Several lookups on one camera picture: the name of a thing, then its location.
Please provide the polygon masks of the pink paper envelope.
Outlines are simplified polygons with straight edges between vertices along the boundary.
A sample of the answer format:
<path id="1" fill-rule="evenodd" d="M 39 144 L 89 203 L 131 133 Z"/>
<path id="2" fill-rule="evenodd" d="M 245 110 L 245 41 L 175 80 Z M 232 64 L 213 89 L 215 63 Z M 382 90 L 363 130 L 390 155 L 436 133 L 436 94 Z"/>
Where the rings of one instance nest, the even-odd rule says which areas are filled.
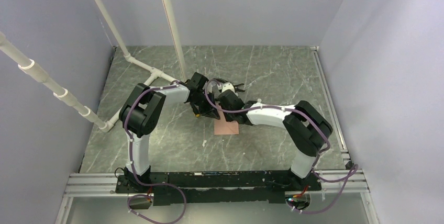
<path id="1" fill-rule="evenodd" d="M 227 122 L 222 111 L 218 111 L 220 119 L 214 120 L 215 135 L 238 135 L 239 125 L 236 121 Z"/>

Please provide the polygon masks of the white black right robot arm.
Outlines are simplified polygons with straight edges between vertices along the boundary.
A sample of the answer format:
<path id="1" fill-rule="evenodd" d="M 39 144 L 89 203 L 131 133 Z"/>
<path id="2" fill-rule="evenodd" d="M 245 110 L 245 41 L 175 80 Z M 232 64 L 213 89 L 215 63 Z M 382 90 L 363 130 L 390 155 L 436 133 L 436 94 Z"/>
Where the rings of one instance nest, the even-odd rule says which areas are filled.
<path id="1" fill-rule="evenodd" d="M 266 105 L 254 100 L 245 103 L 230 90 L 222 92 L 217 100 L 228 122 L 286 129 L 296 146 L 289 185 L 301 190 L 308 184 L 308 175 L 333 132 L 331 124 L 309 102 L 301 100 L 290 106 Z"/>

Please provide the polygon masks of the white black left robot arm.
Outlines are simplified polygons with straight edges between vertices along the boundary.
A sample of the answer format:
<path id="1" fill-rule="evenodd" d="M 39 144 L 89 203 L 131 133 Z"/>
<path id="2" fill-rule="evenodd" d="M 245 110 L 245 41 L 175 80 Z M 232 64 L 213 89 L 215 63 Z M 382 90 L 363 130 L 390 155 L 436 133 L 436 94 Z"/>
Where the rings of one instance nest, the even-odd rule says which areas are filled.
<path id="1" fill-rule="evenodd" d="M 130 93 L 120 110 L 119 120 L 128 139 L 128 163 L 124 174 L 136 192 L 145 192 L 150 186 L 149 137 L 164 108 L 188 103 L 195 116 L 220 119 L 217 109 L 204 95 L 207 82 L 208 78 L 195 72 L 186 82 L 175 80 L 161 87 L 139 83 Z"/>

